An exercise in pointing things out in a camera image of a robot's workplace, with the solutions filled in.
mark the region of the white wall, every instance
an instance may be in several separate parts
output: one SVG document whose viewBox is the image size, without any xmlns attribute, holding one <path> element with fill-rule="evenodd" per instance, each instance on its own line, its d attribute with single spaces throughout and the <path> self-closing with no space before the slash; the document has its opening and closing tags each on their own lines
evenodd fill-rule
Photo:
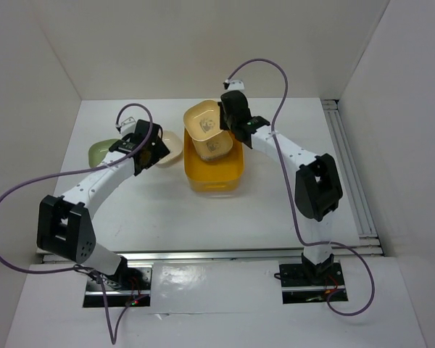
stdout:
<svg viewBox="0 0 435 348">
<path fill-rule="evenodd" d="M 80 98 L 26 1 L 0 0 L 0 194 L 61 168 Z M 0 208 L 0 252 L 27 266 L 36 250 L 36 218 L 48 181 L 19 191 Z M 0 265 L 0 347 L 25 276 Z"/>
<path fill-rule="evenodd" d="M 379 236 L 435 347 L 435 0 L 391 0 L 340 113 Z"/>
<path fill-rule="evenodd" d="M 289 96 L 338 99 L 389 0 L 32 0 L 83 99 L 206 98 L 241 62 L 274 59 Z M 280 96 L 255 65 L 251 96 Z"/>
</svg>

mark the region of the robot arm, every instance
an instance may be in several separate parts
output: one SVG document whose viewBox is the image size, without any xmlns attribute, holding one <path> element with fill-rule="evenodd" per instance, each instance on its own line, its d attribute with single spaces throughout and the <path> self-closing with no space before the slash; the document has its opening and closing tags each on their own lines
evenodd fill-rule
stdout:
<svg viewBox="0 0 435 348">
<path fill-rule="evenodd" d="M 274 133 L 277 134 L 291 187 L 295 187 L 294 200 L 301 212 L 299 219 L 305 219 L 304 226 L 310 232 L 310 242 L 330 241 L 331 221 L 343 196 L 334 158 L 329 154 L 318 156 L 303 149 L 277 131 L 272 132 L 269 124 L 263 117 L 251 115 L 247 98 L 242 92 L 229 91 L 221 96 L 221 129 L 231 131 L 237 140 L 276 162 L 279 157 Z M 329 244 L 304 248 L 302 262 L 311 278 L 321 275 L 333 261 Z"/>
<path fill-rule="evenodd" d="M 129 268 L 127 260 L 96 242 L 92 219 L 102 203 L 127 178 L 150 168 L 169 150 L 159 135 L 161 127 L 153 124 L 146 145 L 135 156 L 116 165 L 111 163 L 132 152 L 143 140 L 149 123 L 130 123 L 122 140 L 109 149 L 97 170 L 59 197 L 45 197 L 39 209 L 37 245 L 48 252 L 93 268 L 103 275 L 114 289 L 130 288 L 129 279 L 142 281 L 137 269 Z"/>
</svg>

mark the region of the yellow plastic bin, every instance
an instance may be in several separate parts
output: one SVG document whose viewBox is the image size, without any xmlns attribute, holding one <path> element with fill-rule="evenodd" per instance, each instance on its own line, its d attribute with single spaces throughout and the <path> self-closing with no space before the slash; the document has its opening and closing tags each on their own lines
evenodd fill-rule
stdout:
<svg viewBox="0 0 435 348">
<path fill-rule="evenodd" d="M 226 132 L 233 142 L 228 155 L 212 162 L 204 162 L 196 153 L 194 143 L 185 129 L 183 162 L 190 187 L 196 192 L 235 190 L 244 172 L 244 152 L 241 143 Z"/>
<path fill-rule="evenodd" d="M 183 124 L 194 147 L 204 161 L 224 157 L 232 149 L 229 133 L 219 127 L 220 109 L 214 100 L 205 100 L 191 107 L 183 116 Z"/>
</svg>

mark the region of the purple cable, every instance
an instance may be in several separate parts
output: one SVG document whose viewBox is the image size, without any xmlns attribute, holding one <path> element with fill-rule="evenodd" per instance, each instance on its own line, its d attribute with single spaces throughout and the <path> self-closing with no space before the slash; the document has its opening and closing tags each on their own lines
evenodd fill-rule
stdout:
<svg viewBox="0 0 435 348">
<path fill-rule="evenodd" d="M 100 276 L 100 273 L 98 273 L 98 272 L 96 272 L 96 271 L 95 271 L 94 273 L 95 273 L 95 276 L 96 276 L 97 282 L 100 283 L 100 286 L 101 286 L 101 292 L 102 292 L 102 294 L 103 294 L 104 314 L 105 314 L 105 316 L 107 317 L 107 324 L 108 324 L 109 337 L 111 338 L 111 343 L 112 343 L 112 345 L 115 345 L 115 344 L 116 344 L 116 341 L 117 341 L 117 329 L 119 328 L 119 324 L 120 324 L 121 318 L 123 317 L 124 313 L 125 313 L 125 312 L 130 308 L 130 307 L 131 307 L 130 303 L 131 303 L 132 301 L 138 301 L 138 300 L 140 300 L 140 299 L 143 299 L 144 297 L 147 297 L 148 295 L 140 295 L 140 296 L 136 297 L 135 299 L 133 299 L 132 301 L 129 301 L 129 302 L 125 305 L 123 311 L 119 314 L 119 317 L 117 317 L 117 320 L 116 320 L 116 326 L 115 326 L 115 332 L 113 333 L 113 327 L 111 326 L 111 319 L 110 319 L 110 317 L 109 317 L 109 308 L 108 308 L 107 290 L 106 290 L 105 287 L 104 287 L 103 279 L 102 279 L 102 277 Z"/>
<path fill-rule="evenodd" d="M 281 110 L 282 110 L 283 104 L 285 103 L 285 100 L 286 100 L 286 98 L 287 98 L 287 94 L 288 94 L 288 92 L 289 92 L 289 79 L 287 78 L 287 75 L 286 75 L 285 71 L 283 71 L 282 67 L 281 67 L 279 64 L 273 62 L 272 60 L 264 59 L 264 58 L 254 58 L 254 59 L 247 60 L 246 62 L 240 64 L 240 65 L 239 65 L 239 66 L 238 66 L 238 67 L 237 67 L 237 68 L 236 68 L 236 69 L 235 69 L 235 70 L 234 70 L 234 71 L 229 75 L 228 79 L 230 80 L 230 79 L 231 79 L 231 78 L 232 78 L 232 77 L 233 77 L 233 76 L 234 76 L 234 75 L 235 75 L 235 74 L 236 74 L 236 73 L 237 73 L 241 68 L 243 68 L 245 65 L 248 65 L 248 64 L 253 63 L 253 62 L 264 62 L 264 63 L 268 63 L 268 64 L 270 64 L 270 65 L 276 67 L 276 68 L 278 69 L 278 71 L 281 72 L 281 74 L 282 74 L 282 76 L 283 76 L 283 81 L 284 81 L 284 83 L 285 83 L 285 89 L 284 89 L 284 91 L 283 91 L 282 100 L 281 100 L 281 103 L 279 104 L 279 106 L 278 106 L 278 108 L 277 108 L 277 111 L 275 111 L 274 118 L 273 118 L 272 125 L 271 125 L 270 129 L 271 129 L 271 131 L 272 131 L 273 134 L 274 134 L 274 143 L 275 143 L 275 148 L 277 149 L 277 155 L 278 155 L 279 161 L 281 162 L 282 173 L 283 173 L 283 179 L 285 180 L 285 185 L 286 185 L 286 189 L 287 189 L 287 194 L 289 195 L 290 208 L 291 208 L 291 216 L 293 217 L 293 222 L 294 222 L 295 232 L 297 233 L 297 238 L 299 239 L 299 242 L 300 242 L 300 243 L 302 244 L 302 246 L 304 246 L 304 247 L 315 247 L 315 246 L 317 246 L 317 245 L 324 245 L 324 244 L 337 245 L 337 246 L 340 247 L 341 249 L 346 249 L 346 250 L 352 252 L 354 255 L 356 255 L 356 256 L 361 260 L 361 262 L 363 263 L 365 269 L 367 270 L 368 275 L 369 275 L 369 278 L 370 278 L 371 293 L 370 293 L 370 298 L 369 298 L 368 303 L 367 303 L 363 308 L 361 308 L 360 310 L 358 310 L 358 311 L 356 311 L 356 312 L 345 313 L 345 312 L 340 312 L 340 311 L 336 310 L 335 308 L 333 308 L 332 305 L 331 305 L 331 302 L 330 302 L 330 301 L 331 301 L 331 297 L 332 297 L 336 292 L 341 291 L 341 289 L 339 289 L 339 290 L 337 290 L 337 291 L 333 291 L 333 292 L 331 292 L 331 293 L 327 296 L 327 299 L 326 299 L 326 302 L 327 302 L 328 307 L 329 307 L 329 308 L 330 308 L 334 313 L 336 313 L 336 314 L 338 314 L 338 315 L 343 315 L 343 316 L 345 316 L 345 317 L 353 317 L 353 316 L 355 316 L 355 315 L 359 315 L 359 314 L 365 312 L 365 311 L 370 307 L 370 305 L 372 304 L 372 302 L 373 302 L 373 300 L 374 300 L 374 297 L 375 297 L 375 295 L 376 295 L 376 282 L 374 281 L 374 277 L 373 277 L 373 275 L 372 275 L 372 272 L 370 271 L 369 265 L 368 265 L 367 262 L 365 261 L 364 257 L 362 257 L 361 255 L 359 255 L 359 254 L 358 254 L 358 253 L 357 253 L 357 252 L 356 252 L 352 247 L 347 246 L 347 245 L 342 244 L 342 243 L 339 243 L 339 242 L 337 242 L 337 241 L 317 241 L 317 242 L 315 242 L 315 243 L 307 243 L 307 242 L 305 242 L 305 241 L 303 240 L 302 235 L 301 235 L 301 233 L 300 233 L 300 231 L 299 231 L 298 218 L 297 218 L 297 210 L 296 210 L 296 207 L 295 207 L 294 197 L 293 197 L 293 195 L 291 194 L 293 191 L 291 190 L 291 187 L 290 187 L 289 174 L 287 173 L 287 169 L 286 169 L 286 166 L 285 166 L 285 161 L 283 160 L 283 155 L 282 155 L 282 151 L 281 151 L 281 146 L 280 146 L 280 144 L 279 144 L 279 142 L 278 142 L 277 135 L 276 135 L 276 133 L 274 132 L 274 130 L 275 130 L 275 128 L 276 128 L 277 117 L 278 117 L 279 113 L 280 113 Z"/>
<path fill-rule="evenodd" d="M 109 167 L 112 167 L 113 165 L 118 165 L 119 163 L 121 163 L 122 161 L 131 158 L 132 156 L 134 156 L 137 152 L 139 152 L 141 150 L 141 148 L 145 145 L 145 143 L 148 141 L 150 135 L 152 134 L 152 129 L 153 129 L 153 117 L 151 112 L 142 104 L 137 104 L 137 103 L 132 103 L 132 104 L 127 104 L 125 105 L 118 113 L 117 118 L 119 119 L 119 117 L 121 116 L 121 114 L 123 113 L 123 111 L 125 109 L 127 109 L 128 107 L 140 107 L 143 110 L 145 110 L 145 112 L 148 114 L 149 120 L 150 120 L 150 126 L 148 128 L 148 132 L 146 133 L 146 137 L 145 139 L 130 153 L 125 155 L 124 157 L 111 162 L 108 164 Z M 14 187 L 11 187 L 9 190 L 5 191 L 1 196 L 0 196 L 0 204 L 3 202 L 3 200 L 5 198 L 7 198 L 10 194 L 12 194 L 13 192 L 15 192 L 16 190 L 21 189 L 24 186 L 30 185 L 32 183 L 37 183 L 39 181 L 44 181 L 47 179 L 52 179 L 52 178 L 59 178 L 62 176 L 69 176 L 69 175 L 75 175 L 75 174 L 84 174 L 84 173 L 92 173 L 92 172 L 96 172 L 98 170 L 103 170 L 106 169 L 107 166 L 101 166 L 101 167 L 95 167 L 95 168 L 88 168 L 88 169 L 82 169 L 82 170 L 72 170 L 70 172 L 62 172 L 62 173 L 55 173 L 55 174 L 48 174 L 48 175 L 44 175 L 41 176 L 40 178 L 34 178 L 34 179 L 30 179 L 28 181 L 24 181 L 23 183 L 19 183 Z M 52 273 L 61 273 L 61 272 L 67 272 L 70 270 L 74 270 L 73 267 L 71 268 L 61 268 L 59 270 L 26 270 L 25 268 L 20 268 L 17 267 L 15 265 L 13 265 L 12 263 L 6 261 L 1 255 L 0 255 L 0 262 L 7 266 L 8 268 L 11 268 L 12 270 L 15 270 L 17 272 L 21 272 L 21 273 L 27 273 L 27 274 L 52 274 Z"/>
</svg>

